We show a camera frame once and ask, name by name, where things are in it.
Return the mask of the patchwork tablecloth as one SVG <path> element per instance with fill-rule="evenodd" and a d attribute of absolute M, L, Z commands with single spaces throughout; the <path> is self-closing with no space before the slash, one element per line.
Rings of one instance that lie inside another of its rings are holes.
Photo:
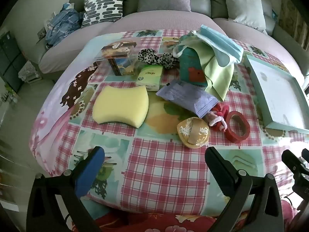
<path fill-rule="evenodd" d="M 252 176 L 272 174 L 277 193 L 289 193 L 293 174 L 281 161 L 281 155 L 288 149 L 300 156 L 308 147 L 308 133 L 265 127 L 244 57 L 251 55 L 292 74 L 278 58 L 259 48 L 234 40 L 243 47 L 243 58 L 234 64 L 225 100 L 218 102 L 228 105 L 229 112 L 242 113 L 248 121 L 250 134 L 241 143 L 231 143 L 224 132 L 209 127 L 207 145 L 198 149 L 185 147 L 177 125 L 198 116 L 152 91 L 147 91 L 149 109 L 139 128 L 119 122 L 98 124 L 93 120 L 93 105 L 102 89 L 137 87 L 137 77 L 148 65 L 137 59 L 134 75 L 116 76 L 106 60 L 97 58 L 101 48 L 133 39 L 138 43 L 138 51 L 151 48 L 158 55 L 172 54 L 179 39 L 189 33 L 143 30 L 105 34 L 90 40 L 61 75 L 33 125 L 29 146 L 37 162 L 54 177 L 75 168 L 90 149 L 100 146 L 107 161 L 87 195 L 110 207 L 139 213 L 174 213 L 189 219 L 219 214 L 228 198 L 207 169 L 204 153 L 208 147 L 215 147 L 233 166 Z M 159 89 L 180 80 L 179 69 L 163 68 Z"/>

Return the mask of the teal white tray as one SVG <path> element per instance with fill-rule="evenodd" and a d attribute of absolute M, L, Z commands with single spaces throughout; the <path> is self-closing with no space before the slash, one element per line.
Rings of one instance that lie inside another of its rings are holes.
<path fill-rule="evenodd" d="M 251 55 L 244 65 L 252 80 L 265 127 L 308 133 L 308 99 L 295 77 Z"/>

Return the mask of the light green cloth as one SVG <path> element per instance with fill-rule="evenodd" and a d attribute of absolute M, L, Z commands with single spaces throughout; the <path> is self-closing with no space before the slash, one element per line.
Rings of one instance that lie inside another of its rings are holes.
<path fill-rule="evenodd" d="M 181 56 L 185 48 L 194 49 L 200 59 L 202 70 L 204 71 L 207 86 L 205 91 L 215 96 L 219 101 L 225 100 L 229 89 L 230 82 L 234 73 L 234 64 L 221 67 L 218 64 L 217 57 L 211 46 L 197 37 L 198 31 L 192 31 L 179 39 L 179 43 L 173 49 L 173 56 L 178 58 Z"/>

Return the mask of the gold round pouch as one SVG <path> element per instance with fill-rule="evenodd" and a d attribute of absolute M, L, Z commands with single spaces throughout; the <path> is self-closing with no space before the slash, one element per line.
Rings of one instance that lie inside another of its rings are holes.
<path fill-rule="evenodd" d="M 198 149 L 208 144 L 211 131 L 203 119 L 190 117 L 177 125 L 177 133 L 185 147 Z"/>

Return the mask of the yellow sponge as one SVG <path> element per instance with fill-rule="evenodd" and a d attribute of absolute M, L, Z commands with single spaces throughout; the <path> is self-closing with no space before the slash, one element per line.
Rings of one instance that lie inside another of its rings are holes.
<path fill-rule="evenodd" d="M 139 128 L 146 119 L 148 109 L 149 97 L 145 86 L 106 86 L 95 100 L 92 118 L 98 124 L 119 122 Z"/>

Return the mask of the grey sofa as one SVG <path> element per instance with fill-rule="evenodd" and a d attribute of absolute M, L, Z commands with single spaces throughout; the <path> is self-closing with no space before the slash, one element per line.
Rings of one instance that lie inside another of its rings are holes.
<path fill-rule="evenodd" d="M 296 78 L 300 80 L 308 78 L 308 52 L 268 16 L 265 17 L 265 21 L 271 30 L 264 34 L 254 28 L 228 20 L 226 16 L 208 17 L 200 12 L 177 10 L 137 12 L 133 0 L 124 0 L 124 9 L 131 10 L 132 13 L 114 23 L 103 22 L 80 28 L 51 49 L 46 48 L 44 39 L 39 41 L 31 52 L 30 61 L 50 80 L 56 80 L 94 37 L 108 33 L 151 29 L 194 30 L 205 24 L 232 39 L 275 56 Z"/>

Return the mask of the red pink pipe-cleaner toy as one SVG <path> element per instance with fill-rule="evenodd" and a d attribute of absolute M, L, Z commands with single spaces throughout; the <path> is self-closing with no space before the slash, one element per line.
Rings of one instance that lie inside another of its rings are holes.
<path fill-rule="evenodd" d="M 205 119 L 209 127 L 215 131 L 225 132 L 227 130 L 226 118 L 229 113 L 229 106 L 217 103 L 206 115 Z"/>

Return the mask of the red tape roll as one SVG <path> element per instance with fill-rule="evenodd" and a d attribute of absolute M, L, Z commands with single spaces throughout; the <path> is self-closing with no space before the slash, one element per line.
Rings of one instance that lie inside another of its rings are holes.
<path fill-rule="evenodd" d="M 242 113 L 237 111 L 229 112 L 226 123 L 225 137 L 231 143 L 241 143 L 249 137 L 250 125 Z"/>

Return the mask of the green tissue pack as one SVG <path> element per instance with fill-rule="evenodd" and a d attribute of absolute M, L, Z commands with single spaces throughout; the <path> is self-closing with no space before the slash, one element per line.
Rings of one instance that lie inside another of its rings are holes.
<path fill-rule="evenodd" d="M 145 86 L 147 91 L 157 92 L 160 88 L 163 66 L 146 65 L 144 66 L 136 80 L 137 86 Z"/>

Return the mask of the clear gift box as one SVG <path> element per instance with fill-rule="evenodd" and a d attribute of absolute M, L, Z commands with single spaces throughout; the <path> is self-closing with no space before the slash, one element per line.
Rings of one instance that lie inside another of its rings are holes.
<path fill-rule="evenodd" d="M 138 43 L 133 39 L 119 40 L 101 48 L 100 60 L 106 60 L 116 76 L 134 75 Z"/>

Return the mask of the leopard print scrunchie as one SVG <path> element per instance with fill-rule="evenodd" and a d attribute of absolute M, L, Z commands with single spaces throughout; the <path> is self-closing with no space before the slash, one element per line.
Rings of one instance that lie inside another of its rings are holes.
<path fill-rule="evenodd" d="M 138 53 L 138 61 L 148 65 L 160 65 L 166 70 L 178 69 L 180 67 L 179 59 L 171 53 L 158 55 L 153 49 L 142 49 Z"/>

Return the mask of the blue clothes pile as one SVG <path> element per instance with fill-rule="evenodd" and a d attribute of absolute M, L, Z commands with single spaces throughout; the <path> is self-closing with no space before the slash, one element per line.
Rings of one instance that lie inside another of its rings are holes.
<path fill-rule="evenodd" d="M 47 49 L 56 46 L 68 35 L 81 28 L 83 14 L 77 12 L 74 3 L 65 3 L 58 14 L 45 22 Z"/>

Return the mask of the blue face mask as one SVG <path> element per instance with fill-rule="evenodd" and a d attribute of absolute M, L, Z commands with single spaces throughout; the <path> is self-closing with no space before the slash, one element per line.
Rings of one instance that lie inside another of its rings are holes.
<path fill-rule="evenodd" d="M 231 38 L 205 25 L 201 26 L 196 35 L 212 47 L 218 64 L 221 67 L 242 61 L 244 49 Z"/>

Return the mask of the purple wipes packet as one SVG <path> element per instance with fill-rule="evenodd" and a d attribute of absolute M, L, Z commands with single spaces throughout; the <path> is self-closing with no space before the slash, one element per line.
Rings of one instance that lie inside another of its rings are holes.
<path fill-rule="evenodd" d="M 157 91 L 156 96 L 187 109 L 203 118 L 219 101 L 202 87 L 173 80 Z"/>

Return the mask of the black white patterned cushion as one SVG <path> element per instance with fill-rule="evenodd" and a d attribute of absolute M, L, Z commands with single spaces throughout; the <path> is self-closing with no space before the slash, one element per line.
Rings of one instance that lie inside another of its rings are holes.
<path fill-rule="evenodd" d="M 114 23 L 123 17 L 124 0 L 84 0 L 81 27 L 99 23 Z"/>

